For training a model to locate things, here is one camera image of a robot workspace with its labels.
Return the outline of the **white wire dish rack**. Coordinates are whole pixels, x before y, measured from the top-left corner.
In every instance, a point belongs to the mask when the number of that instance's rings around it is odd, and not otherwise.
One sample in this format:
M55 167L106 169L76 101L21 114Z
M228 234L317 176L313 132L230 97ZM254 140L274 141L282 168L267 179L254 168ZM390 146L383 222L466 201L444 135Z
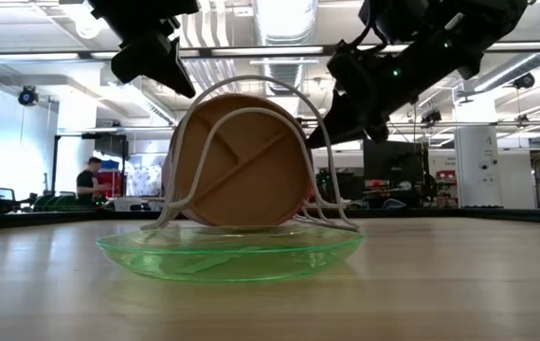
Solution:
M295 132L297 141L299 143L300 149L304 157L304 161L306 163L308 175L312 182L313 194L316 198L315 203L311 204L307 200L304 200L303 207L301 208L303 211L303 214L302 215L295 214L292 218L288 219L288 222L296 221L299 223L307 223L307 224L316 225L316 226L324 226L324 227L328 227L332 229L359 232L360 226L347 217L347 214L345 213L345 209L343 208L343 205L342 205L340 189L337 184L336 170L335 170L334 161L333 161L332 143L331 143L328 129L326 128L326 125L323 121L323 118L321 117L321 114L315 108L315 106L294 86L284 81L279 81L279 80L276 80L276 79L273 79L271 77L267 77L264 75L242 75L242 76L235 76L228 79L224 79L210 86L207 90L205 90L201 95L199 95L194 100L189 110L187 111L187 113L182 119L182 123L183 123L182 128L177 132L177 141L176 141L176 145L174 149L175 155L171 159L173 161L173 164L172 164L173 168L171 169L171 172L170 172L169 182L172 183L175 180L177 168L179 166L179 161L181 157L184 133L186 132L186 129L189 124L189 119L195 107L213 91L225 85L238 82L238 81L266 81L266 82L277 84L289 90L291 93L295 94L309 107L309 109L313 112L313 114L315 115L317 119L318 127L321 129L324 142L327 148L328 165L330 169L330 175L333 181L333 190L336 196L336 203L331 204L321 197L318 191L316 180L315 180L315 174L313 171L313 161L307 152L307 147L305 146L303 138L297 132L297 126L290 123L286 117L283 117L281 114L273 110L265 109L265 108L257 108L257 107L246 107L243 109L238 109L238 110L230 112L226 117L221 118L217 123L215 123L211 127L210 132L208 133L207 138L205 140L204 147L199 156L197 169L194 173L194 177L189 187L188 194L183 199L180 199L178 201L173 201L172 196L173 196L174 189L171 188L169 194L167 194L165 197L164 206L159 217L156 220L154 220L152 223L142 225L140 229L143 231L147 231L147 230L159 231L163 228L171 226L171 220L177 216L177 214L181 211L183 207L188 206L190 204L190 202L192 201L194 197L195 191L198 189L200 177L202 175L203 168L207 161L207 153L210 148L210 143L212 141L212 138L216 135L217 130L224 123L227 123L231 118L234 118L236 116L243 115L249 112L259 111L261 114L274 117L282 121L288 128L290 128L292 131Z

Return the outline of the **person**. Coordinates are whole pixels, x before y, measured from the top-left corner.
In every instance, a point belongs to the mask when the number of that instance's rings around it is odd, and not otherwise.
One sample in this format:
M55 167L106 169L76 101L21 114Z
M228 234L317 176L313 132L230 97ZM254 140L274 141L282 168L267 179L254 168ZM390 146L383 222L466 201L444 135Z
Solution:
M84 170L77 176L77 201L83 206L92 206L96 195L110 189L109 184L100 184L97 179L101 165L102 160L92 156Z

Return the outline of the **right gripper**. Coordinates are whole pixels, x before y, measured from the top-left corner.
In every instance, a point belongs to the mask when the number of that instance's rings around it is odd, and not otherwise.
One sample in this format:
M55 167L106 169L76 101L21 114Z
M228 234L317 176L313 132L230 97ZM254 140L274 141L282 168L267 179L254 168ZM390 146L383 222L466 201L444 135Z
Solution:
M339 43L327 63L336 80L332 107L321 120L330 144L368 136L386 142L393 112L464 66L469 56L464 46L467 23L466 18L425 18L423 28L397 54Z

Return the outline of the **white pillar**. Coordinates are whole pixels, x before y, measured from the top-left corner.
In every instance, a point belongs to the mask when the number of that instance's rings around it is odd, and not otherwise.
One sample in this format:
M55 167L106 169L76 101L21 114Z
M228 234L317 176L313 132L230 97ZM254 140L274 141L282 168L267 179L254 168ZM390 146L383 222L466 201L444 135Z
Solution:
M459 206L502 207L495 127L457 128L455 147Z

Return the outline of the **black ceiling spotlight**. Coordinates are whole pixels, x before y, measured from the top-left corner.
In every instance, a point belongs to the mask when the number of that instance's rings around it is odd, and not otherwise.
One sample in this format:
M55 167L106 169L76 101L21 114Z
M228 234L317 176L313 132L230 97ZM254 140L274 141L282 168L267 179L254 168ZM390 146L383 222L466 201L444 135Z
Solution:
M517 89L529 89L535 85L535 77L532 73L527 73L517 79L512 83L512 86Z
M39 101L36 87L34 85L25 85L17 99L22 106L35 106Z

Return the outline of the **brown divided plate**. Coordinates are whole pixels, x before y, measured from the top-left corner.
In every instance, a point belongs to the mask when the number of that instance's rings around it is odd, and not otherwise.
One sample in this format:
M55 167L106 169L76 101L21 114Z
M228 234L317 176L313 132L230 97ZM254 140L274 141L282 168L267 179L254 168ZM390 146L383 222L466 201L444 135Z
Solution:
M198 104L186 127L172 184L172 199L186 197L211 127L241 108L273 110L297 122L276 103L225 94ZM298 140L285 123L259 112L227 120L211 140L198 187L183 214L207 225L276 225L293 217L313 194Z

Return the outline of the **red tool cabinet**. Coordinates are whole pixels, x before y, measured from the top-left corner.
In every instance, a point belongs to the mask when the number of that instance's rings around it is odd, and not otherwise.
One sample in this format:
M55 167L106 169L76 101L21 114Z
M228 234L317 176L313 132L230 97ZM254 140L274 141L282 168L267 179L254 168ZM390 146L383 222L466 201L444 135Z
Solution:
M121 171L102 170L95 175L95 179L100 186L105 186L105 190L100 192L105 197L113 198L124 195L124 180Z

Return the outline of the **silver ceiling air duct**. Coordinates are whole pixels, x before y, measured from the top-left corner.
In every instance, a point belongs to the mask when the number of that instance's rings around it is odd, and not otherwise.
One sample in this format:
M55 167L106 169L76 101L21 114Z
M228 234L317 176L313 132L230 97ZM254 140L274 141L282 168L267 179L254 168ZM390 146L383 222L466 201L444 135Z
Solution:
M314 36L318 0L252 0L258 45L308 45ZM301 57L263 58L263 75L295 88L302 84Z

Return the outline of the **black metal frame stand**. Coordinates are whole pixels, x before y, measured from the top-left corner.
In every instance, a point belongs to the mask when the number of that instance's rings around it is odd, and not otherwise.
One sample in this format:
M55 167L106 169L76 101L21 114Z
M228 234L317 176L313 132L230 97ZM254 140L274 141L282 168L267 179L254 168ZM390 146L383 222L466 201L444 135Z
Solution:
M127 135L115 133L61 133L54 136L50 190L54 193L76 192L77 176L87 165L90 157L115 162L112 167L101 170L118 170L126 182L125 163L128 160Z

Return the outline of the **large black monitor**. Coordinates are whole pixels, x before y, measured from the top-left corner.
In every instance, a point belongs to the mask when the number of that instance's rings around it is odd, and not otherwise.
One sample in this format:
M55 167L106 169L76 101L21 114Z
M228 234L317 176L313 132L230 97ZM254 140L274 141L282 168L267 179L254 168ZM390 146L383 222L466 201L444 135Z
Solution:
M387 141L363 143L364 179L384 181L389 189L408 183L419 191L428 184L427 150L419 143Z

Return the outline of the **translucent green divided plate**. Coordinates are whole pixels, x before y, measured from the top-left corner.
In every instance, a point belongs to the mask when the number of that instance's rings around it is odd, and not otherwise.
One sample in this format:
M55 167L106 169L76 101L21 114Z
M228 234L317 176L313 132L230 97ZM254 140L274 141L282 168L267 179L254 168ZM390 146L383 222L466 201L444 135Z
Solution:
M109 235L103 254L142 276L189 281L293 278L346 260L363 241L355 230L279 226L175 226Z

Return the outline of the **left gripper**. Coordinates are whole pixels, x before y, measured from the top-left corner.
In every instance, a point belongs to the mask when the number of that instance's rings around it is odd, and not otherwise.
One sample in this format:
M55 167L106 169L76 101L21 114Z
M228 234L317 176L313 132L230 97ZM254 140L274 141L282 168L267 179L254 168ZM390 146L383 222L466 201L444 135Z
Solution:
M193 98L196 90L180 58L180 39L167 37L180 27L177 17L199 11L198 0L87 0L91 15L103 19L125 45L111 60L123 83L145 76Z

